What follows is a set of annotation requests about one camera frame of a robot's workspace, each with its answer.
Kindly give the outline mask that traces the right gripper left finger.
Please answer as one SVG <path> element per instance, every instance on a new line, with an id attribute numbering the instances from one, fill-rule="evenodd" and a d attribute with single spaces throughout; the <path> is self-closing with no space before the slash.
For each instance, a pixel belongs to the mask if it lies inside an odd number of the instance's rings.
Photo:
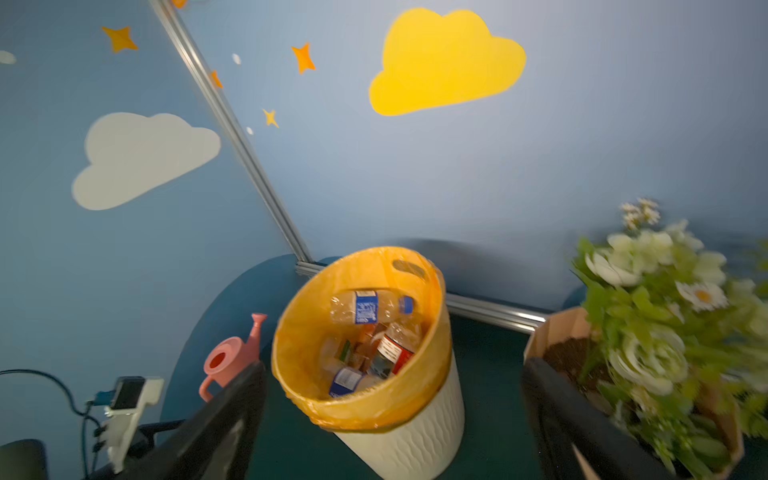
<path id="1" fill-rule="evenodd" d="M 130 427 L 116 446 L 113 415 L 104 432 L 109 464 L 94 479 L 243 479 L 266 402 L 267 372 L 257 361 L 182 421 Z"/>

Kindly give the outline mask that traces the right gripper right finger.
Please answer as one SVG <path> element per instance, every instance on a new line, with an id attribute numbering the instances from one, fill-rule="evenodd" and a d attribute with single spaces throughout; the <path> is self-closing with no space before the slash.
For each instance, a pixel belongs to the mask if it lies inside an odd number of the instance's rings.
<path id="1" fill-rule="evenodd" d="M 532 358 L 524 363 L 521 385 L 547 479 L 584 479 L 578 456 L 600 479 L 674 477 L 544 360 Z"/>

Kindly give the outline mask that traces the Pepsi bottle blue cap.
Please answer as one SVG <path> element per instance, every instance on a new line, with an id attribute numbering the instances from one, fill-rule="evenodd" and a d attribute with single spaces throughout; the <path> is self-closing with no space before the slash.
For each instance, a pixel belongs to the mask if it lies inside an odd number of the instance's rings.
<path id="1" fill-rule="evenodd" d="M 363 374 L 356 369 L 344 367 L 333 376 L 328 395 L 331 398 L 341 398 L 373 388 L 382 382 L 377 375 Z"/>

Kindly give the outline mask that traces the red label cola bottle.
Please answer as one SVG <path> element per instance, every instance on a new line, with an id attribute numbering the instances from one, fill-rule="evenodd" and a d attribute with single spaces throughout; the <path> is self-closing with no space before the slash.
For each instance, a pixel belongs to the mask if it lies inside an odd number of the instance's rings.
<path id="1" fill-rule="evenodd" d="M 383 333 L 367 373 L 386 380 L 397 375 L 420 348 L 421 326 L 391 323 Z"/>

